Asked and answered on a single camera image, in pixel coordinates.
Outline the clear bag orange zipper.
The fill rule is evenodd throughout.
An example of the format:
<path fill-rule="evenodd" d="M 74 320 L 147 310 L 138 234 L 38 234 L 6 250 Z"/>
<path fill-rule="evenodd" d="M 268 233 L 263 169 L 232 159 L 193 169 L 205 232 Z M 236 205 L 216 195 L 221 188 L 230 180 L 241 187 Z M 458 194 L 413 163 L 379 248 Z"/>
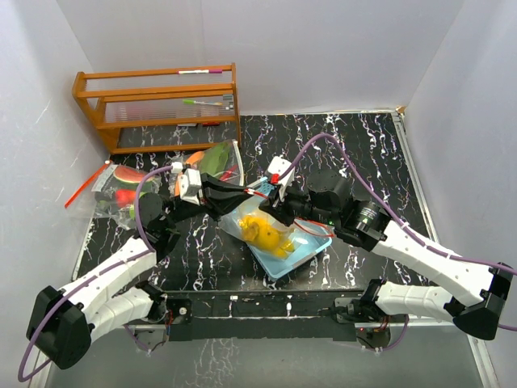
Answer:
<path fill-rule="evenodd" d="M 291 240 L 295 246 L 295 250 L 300 247 L 302 244 L 306 244 L 305 240 L 297 237 L 297 233 L 307 234 L 313 237 L 318 238 L 332 238 L 334 237 L 334 233 L 330 230 L 328 226 L 324 226 L 323 224 L 318 224 L 315 221 L 310 221 L 309 226 L 303 226 L 301 220 L 295 220 L 291 226 L 284 226 L 280 222 L 276 221 L 272 216 L 262 212 L 259 210 L 259 205 L 263 200 L 267 199 L 267 196 L 263 194 L 258 189 L 248 188 L 245 190 L 246 193 L 251 194 L 251 198 L 244 201 L 241 205 L 239 205 L 233 212 L 224 215 L 219 221 L 218 226 L 226 233 L 231 236 L 239 239 L 240 241 L 246 243 L 248 246 L 253 247 L 257 251 L 268 254 L 272 258 L 276 259 L 271 255 L 272 251 L 263 251 L 258 249 L 257 247 L 252 246 L 251 244 L 242 240 L 241 236 L 241 227 L 239 226 L 239 222 L 245 216 L 255 216 L 265 218 L 276 230 L 278 230 L 282 239 L 280 245 L 286 241 Z"/>
<path fill-rule="evenodd" d="M 130 230 L 136 228 L 134 202 L 123 208 L 116 203 L 115 192 L 119 189 L 137 190 L 138 184 L 126 184 L 113 176 L 117 166 L 106 161 L 65 202 L 67 212 L 76 218 L 109 218 L 118 226 Z"/>

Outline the yellow starfruit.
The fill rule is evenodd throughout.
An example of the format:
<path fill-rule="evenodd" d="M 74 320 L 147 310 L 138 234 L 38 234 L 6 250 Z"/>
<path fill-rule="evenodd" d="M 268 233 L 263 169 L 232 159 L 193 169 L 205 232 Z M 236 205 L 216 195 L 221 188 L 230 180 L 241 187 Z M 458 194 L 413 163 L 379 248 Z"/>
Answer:
<path fill-rule="evenodd" d="M 281 233 L 265 218 L 245 216 L 239 222 L 242 240 L 263 251 L 273 251 L 280 246 Z"/>

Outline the white dotted zip bag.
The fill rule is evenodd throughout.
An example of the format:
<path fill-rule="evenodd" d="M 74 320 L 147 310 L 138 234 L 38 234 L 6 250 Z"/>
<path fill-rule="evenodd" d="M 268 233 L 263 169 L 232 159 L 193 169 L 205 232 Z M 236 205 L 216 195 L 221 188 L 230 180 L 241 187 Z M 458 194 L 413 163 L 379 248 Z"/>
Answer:
<path fill-rule="evenodd" d="M 206 173 L 226 183 L 244 184 L 242 157 L 236 140 L 222 141 L 206 150 L 182 153 L 170 162 L 189 164 L 201 174 Z"/>

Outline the watermelon slice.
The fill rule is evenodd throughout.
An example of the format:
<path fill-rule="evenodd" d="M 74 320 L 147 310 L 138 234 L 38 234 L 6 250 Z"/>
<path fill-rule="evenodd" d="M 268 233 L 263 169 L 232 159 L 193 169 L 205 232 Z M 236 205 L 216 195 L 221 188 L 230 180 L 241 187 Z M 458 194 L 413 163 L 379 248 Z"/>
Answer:
<path fill-rule="evenodd" d="M 126 184 L 139 184 L 146 175 L 147 173 L 144 171 L 139 171 L 122 165 L 117 166 L 113 171 L 113 176 L 120 182 Z"/>

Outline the yellow banana bunch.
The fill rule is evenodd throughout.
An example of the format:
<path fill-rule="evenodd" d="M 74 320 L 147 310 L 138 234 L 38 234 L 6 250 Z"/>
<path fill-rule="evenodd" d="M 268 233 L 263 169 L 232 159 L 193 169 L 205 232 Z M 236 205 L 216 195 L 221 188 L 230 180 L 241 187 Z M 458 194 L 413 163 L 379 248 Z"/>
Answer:
<path fill-rule="evenodd" d="M 291 240 L 284 241 L 276 247 L 271 255 L 276 259 L 287 259 L 295 251 L 295 246 Z"/>

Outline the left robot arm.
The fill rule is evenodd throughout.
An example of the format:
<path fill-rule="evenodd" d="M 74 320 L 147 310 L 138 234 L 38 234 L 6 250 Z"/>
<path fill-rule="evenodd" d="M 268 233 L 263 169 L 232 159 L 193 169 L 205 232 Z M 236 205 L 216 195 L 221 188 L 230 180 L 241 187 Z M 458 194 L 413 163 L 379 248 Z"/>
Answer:
<path fill-rule="evenodd" d="M 177 223 L 199 214 L 218 220 L 251 196 L 248 188 L 188 169 L 185 188 L 169 200 L 154 192 L 136 192 L 137 232 L 86 275 L 36 296 L 27 326 L 26 354 L 37 348 L 59 369 L 77 364 L 101 336 L 133 320 L 151 323 L 166 315 L 162 294 L 145 282 L 120 290 L 167 257 L 179 240 Z"/>

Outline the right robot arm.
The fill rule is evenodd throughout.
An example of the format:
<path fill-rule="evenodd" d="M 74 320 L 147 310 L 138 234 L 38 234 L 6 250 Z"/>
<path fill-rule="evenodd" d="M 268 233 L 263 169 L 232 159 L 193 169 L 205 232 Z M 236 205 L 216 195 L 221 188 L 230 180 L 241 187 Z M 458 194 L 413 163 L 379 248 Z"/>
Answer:
<path fill-rule="evenodd" d="M 293 186 L 293 173 L 278 167 L 267 173 L 272 186 L 259 208 L 285 226 L 315 221 L 334 237 L 403 264 L 426 277 L 430 286 L 398 285 L 373 279 L 361 297 L 346 305 L 335 302 L 332 313 L 356 322 L 378 321 L 399 314 L 453 323 L 480 340 L 493 340 L 510 292 L 509 267 L 466 263 L 455 252 L 414 232 L 370 200 L 357 200 L 347 181 L 332 170 L 317 171 L 308 191 Z"/>

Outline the light blue plastic basket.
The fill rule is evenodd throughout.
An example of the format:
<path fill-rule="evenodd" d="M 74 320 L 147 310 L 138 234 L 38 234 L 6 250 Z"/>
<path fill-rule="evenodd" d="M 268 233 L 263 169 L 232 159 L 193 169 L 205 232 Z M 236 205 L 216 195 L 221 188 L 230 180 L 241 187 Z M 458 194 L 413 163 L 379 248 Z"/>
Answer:
<path fill-rule="evenodd" d="M 263 183 L 268 183 L 265 177 L 251 183 L 250 188 L 262 191 Z M 301 222 L 303 226 L 309 226 L 308 221 Z M 278 280 L 279 278 L 289 274 L 291 271 L 300 267 L 302 264 L 326 249 L 332 243 L 332 238 L 318 238 L 302 233 L 297 233 L 296 235 L 307 243 L 298 247 L 286 260 L 274 259 L 270 255 L 261 253 L 253 247 L 248 246 L 271 280 Z"/>

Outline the wooden shelf rack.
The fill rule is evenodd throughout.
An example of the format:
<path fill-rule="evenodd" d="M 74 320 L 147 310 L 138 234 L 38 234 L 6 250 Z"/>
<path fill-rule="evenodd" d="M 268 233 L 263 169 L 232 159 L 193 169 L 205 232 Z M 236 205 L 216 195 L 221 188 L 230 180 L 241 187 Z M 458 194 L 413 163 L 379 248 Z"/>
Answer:
<path fill-rule="evenodd" d="M 179 70 L 222 69 L 222 74 L 184 74 Z M 159 70 L 77 73 L 72 86 L 75 102 L 93 125 L 110 154 L 206 150 L 211 143 L 123 147 L 123 130 L 191 124 L 233 123 L 242 142 L 237 68 L 202 65 Z M 187 105 L 183 99 L 222 102 L 223 106 Z"/>

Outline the green pen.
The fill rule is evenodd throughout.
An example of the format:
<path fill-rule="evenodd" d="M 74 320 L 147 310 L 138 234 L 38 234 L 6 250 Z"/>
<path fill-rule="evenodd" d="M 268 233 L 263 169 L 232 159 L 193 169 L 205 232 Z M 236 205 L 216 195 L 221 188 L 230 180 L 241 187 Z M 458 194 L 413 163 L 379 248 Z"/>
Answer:
<path fill-rule="evenodd" d="M 221 107 L 223 106 L 222 102 L 208 102 L 208 101 L 199 101 L 194 99 L 183 99 L 183 103 L 187 105 L 205 105 L 205 106 L 214 106 Z"/>

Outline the pink white pen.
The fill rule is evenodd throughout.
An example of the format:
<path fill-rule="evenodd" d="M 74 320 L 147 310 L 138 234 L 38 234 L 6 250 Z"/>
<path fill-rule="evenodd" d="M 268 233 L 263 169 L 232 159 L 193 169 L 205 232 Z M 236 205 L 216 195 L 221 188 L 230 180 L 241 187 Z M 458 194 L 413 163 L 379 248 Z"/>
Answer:
<path fill-rule="evenodd" d="M 222 69 L 196 69 L 196 70 L 179 70 L 177 74 L 222 74 L 224 70 Z"/>

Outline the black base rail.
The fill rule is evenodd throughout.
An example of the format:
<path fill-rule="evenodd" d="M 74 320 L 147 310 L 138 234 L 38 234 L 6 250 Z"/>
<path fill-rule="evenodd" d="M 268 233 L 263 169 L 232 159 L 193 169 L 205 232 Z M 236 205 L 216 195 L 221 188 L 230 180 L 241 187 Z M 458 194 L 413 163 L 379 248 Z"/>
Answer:
<path fill-rule="evenodd" d="M 168 341 L 207 339 L 331 339 L 385 347 L 401 315 L 348 316 L 359 292 L 333 290 L 170 291 L 149 319 L 133 318 L 138 331 L 162 329 Z"/>

